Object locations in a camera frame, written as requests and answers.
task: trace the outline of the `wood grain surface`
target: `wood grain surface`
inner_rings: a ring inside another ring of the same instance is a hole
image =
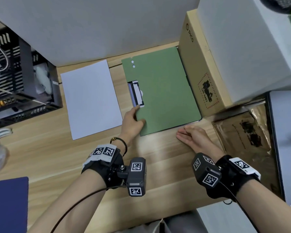
[[[171,43],[108,59],[122,115],[131,109],[132,102],[120,60],[176,45]],[[94,61],[60,67],[58,72],[92,63]],[[80,175],[81,165],[92,150],[99,144],[109,143],[121,130],[119,126],[72,140],[62,85],[60,88],[62,109],[12,125],[13,134],[0,141],[9,150],[7,163],[0,171],[0,180],[29,177],[28,227]],[[196,124],[220,145],[210,121],[202,119]],[[135,139],[124,163],[129,164],[136,156],[146,159],[146,195],[132,198],[125,188],[107,191],[86,232],[122,230],[221,201],[209,198],[205,188],[196,182],[190,167],[194,153],[176,139],[177,129]]]

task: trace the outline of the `black mesh object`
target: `black mesh object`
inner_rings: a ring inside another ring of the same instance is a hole
[[[291,14],[291,0],[260,0],[268,9],[282,13]]]

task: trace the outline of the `green clipboard folder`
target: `green clipboard folder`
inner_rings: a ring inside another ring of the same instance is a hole
[[[176,47],[122,60],[141,136],[198,121],[201,114]]]

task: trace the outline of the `blue folder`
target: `blue folder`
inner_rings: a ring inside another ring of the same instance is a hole
[[[27,232],[28,177],[0,181],[0,233]]]

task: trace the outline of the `hand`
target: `hand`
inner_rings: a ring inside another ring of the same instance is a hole
[[[129,146],[132,140],[140,133],[143,125],[145,124],[145,119],[140,119],[136,121],[136,112],[140,109],[140,106],[137,105],[133,107],[130,111],[125,113],[123,122],[122,122],[122,129],[119,135],[126,144]]]
[[[195,153],[204,153],[216,163],[225,153],[209,138],[206,131],[196,125],[185,125],[176,133],[178,140],[190,146]]]

